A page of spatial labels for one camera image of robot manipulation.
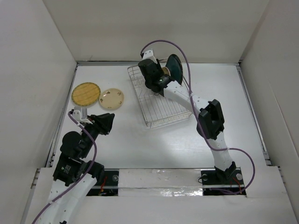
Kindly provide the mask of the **gold brown patterned plate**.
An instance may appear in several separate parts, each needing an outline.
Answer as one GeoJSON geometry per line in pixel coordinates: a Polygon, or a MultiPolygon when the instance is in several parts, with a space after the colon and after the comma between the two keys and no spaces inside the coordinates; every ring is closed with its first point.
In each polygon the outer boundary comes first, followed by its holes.
{"type": "Polygon", "coordinates": [[[165,75],[168,75],[168,76],[171,75],[170,70],[167,67],[162,67],[162,70],[163,70],[165,75]]]}

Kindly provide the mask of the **dark teal square plate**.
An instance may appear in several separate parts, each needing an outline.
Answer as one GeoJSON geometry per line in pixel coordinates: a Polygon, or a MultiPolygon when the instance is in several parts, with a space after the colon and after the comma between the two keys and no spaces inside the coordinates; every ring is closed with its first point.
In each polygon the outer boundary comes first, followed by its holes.
{"type": "Polygon", "coordinates": [[[171,54],[166,62],[166,68],[170,72],[170,76],[179,84],[183,82],[183,67],[179,57],[171,54]]]}

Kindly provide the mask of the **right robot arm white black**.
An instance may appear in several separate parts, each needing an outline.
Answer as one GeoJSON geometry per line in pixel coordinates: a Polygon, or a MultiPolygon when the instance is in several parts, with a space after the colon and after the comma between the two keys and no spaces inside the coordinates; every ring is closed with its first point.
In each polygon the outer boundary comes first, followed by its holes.
{"type": "Polygon", "coordinates": [[[193,113],[197,121],[197,132],[212,151],[217,181],[230,181],[236,165],[224,140],[224,116],[220,102],[216,99],[207,101],[189,92],[182,84],[182,64],[174,55],[164,68],[159,61],[154,62],[151,59],[140,61],[138,67],[148,89],[177,102],[193,113]]]}

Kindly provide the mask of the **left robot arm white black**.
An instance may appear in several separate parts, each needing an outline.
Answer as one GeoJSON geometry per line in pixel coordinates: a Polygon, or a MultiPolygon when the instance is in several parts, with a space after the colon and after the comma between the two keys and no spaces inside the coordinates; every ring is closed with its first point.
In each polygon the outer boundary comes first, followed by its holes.
{"type": "Polygon", "coordinates": [[[81,132],[70,131],[63,136],[47,204],[33,220],[34,224],[72,223],[91,188],[105,182],[104,166],[95,161],[98,151],[95,141],[99,135],[110,133],[115,114],[82,119],[78,111],[71,110],[68,116],[81,132]]]}

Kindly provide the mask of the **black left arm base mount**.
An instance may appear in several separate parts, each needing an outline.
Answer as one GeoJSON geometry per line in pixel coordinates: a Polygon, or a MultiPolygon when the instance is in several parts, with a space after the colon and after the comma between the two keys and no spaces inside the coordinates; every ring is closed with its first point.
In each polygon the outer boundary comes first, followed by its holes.
{"type": "Polygon", "coordinates": [[[118,196],[119,170],[106,169],[102,182],[93,186],[87,196],[118,196]]]}

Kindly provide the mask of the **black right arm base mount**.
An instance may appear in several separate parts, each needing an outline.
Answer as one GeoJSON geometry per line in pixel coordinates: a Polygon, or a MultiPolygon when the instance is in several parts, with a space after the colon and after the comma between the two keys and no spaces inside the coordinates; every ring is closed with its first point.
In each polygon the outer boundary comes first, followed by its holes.
{"type": "Polygon", "coordinates": [[[204,196],[246,195],[241,169],[234,162],[225,171],[218,168],[201,170],[198,182],[202,184],[204,196]]]}

